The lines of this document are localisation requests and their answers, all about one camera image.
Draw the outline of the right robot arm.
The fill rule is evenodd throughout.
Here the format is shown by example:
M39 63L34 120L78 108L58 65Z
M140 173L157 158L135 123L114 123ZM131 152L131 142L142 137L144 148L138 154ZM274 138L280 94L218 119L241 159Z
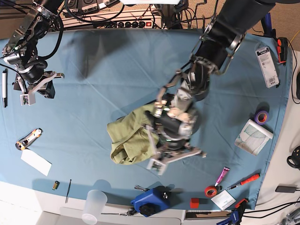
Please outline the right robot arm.
M14 89L22 92L21 99L29 101L38 92L45 98L53 99L55 88L53 79L64 75L46 71L47 60L58 50L62 40L64 25L59 14L61 0L35 0L18 29L2 50L7 65L15 66ZM37 44L51 27L59 29L59 36L52 52L39 56Z

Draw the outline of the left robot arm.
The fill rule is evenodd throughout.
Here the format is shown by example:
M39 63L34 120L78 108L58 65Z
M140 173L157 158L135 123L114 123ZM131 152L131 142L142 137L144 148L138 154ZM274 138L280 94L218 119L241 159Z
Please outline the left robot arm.
M146 126L153 149L151 167L205 153L190 145L191 135L198 129L199 114L195 101L208 95L211 74L223 74L246 32L270 12L274 0L227 0L200 36L189 62L176 71L163 86L154 102Z

